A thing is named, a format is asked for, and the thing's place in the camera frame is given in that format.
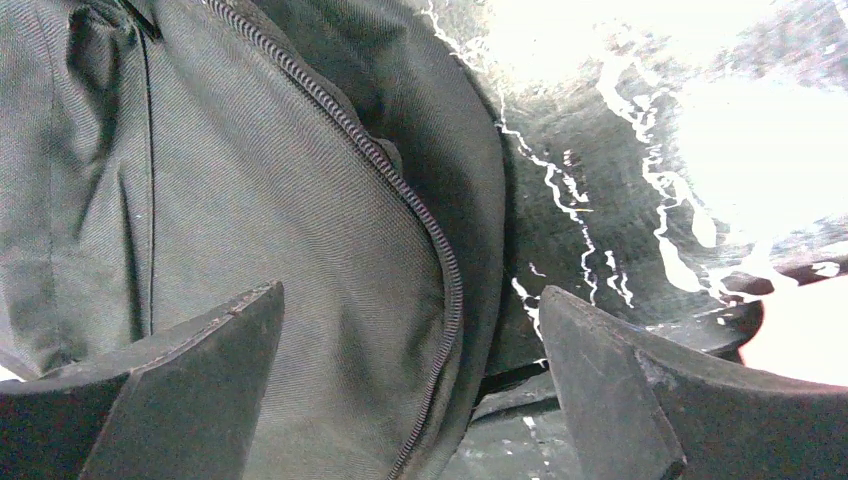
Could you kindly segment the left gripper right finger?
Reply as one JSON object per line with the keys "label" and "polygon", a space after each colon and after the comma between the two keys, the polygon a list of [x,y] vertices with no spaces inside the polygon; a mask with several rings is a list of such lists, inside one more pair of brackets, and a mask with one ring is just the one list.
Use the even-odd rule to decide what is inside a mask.
{"label": "left gripper right finger", "polygon": [[539,320],[588,479],[843,479],[847,391],[750,369],[556,286]]}

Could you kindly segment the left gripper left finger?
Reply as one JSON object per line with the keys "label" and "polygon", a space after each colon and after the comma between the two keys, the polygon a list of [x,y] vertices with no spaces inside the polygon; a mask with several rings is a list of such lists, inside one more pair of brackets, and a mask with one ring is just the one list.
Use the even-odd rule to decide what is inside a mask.
{"label": "left gripper left finger", "polygon": [[238,479],[284,318],[271,282],[127,347],[1,385],[5,479]]}

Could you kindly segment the black student backpack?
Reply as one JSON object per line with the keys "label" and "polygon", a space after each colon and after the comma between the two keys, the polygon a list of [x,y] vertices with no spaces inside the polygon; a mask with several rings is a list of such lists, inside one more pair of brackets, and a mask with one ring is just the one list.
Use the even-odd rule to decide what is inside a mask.
{"label": "black student backpack", "polygon": [[399,1],[5,1],[1,363],[34,379],[278,280],[246,477],[438,479],[499,316],[505,183]]}

